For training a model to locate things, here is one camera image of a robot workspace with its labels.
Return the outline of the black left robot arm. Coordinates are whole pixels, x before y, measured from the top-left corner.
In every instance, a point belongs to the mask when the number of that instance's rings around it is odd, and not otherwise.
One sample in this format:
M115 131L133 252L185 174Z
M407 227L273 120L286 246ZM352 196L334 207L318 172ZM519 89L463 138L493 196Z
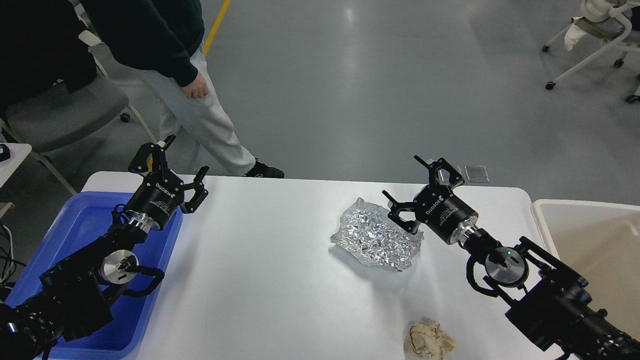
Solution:
M162 282L162 269L139 264L133 250L151 231L164 230L176 209L194 213L208 196L203 166L185 183L166 160L176 139L140 146L128 171L143 177L125 203L115 205L104 235L44 271L42 289L23 303L1 305L1 356L9 360L48 359L63 337L89 337L113 321L111 307L121 296L149 296Z

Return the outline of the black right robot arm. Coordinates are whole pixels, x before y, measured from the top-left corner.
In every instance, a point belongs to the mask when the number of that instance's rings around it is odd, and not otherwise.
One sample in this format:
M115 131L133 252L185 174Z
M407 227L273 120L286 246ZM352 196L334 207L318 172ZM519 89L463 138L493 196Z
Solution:
M412 201L399 202L388 191L388 218L409 234L425 224L446 244L469 253L466 280L480 294L500 297L506 318L542 351L559 346L561 358L637 360L639 342L607 320L606 309L593 310L588 281L528 237L505 246L477 226L478 212L454 193L462 174L444 158L414 157L428 183Z

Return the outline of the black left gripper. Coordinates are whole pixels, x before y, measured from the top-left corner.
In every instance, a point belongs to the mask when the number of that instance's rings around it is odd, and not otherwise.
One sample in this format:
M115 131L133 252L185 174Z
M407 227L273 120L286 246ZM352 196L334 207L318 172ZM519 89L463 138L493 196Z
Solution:
M209 166L202 166L190 183L169 171L166 150L175 139L176 135L170 134L163 141L142 144L128 165L130 173L144 178L124 211L130 218L146 215L160 231L169 223L178 205L181 204L183 214L193 214L209 194L204 184ZM194 194L183 202L186 191L194 191Z

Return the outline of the person's bare hand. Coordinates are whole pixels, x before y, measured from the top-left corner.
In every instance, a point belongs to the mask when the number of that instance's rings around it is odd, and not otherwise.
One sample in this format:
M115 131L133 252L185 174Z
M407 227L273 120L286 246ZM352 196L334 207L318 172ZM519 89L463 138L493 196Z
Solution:
M181 89L186 97L192 100L201 100L210 93L206 78L203 76L201 71L198 72L197 76L190 84L182 87Z

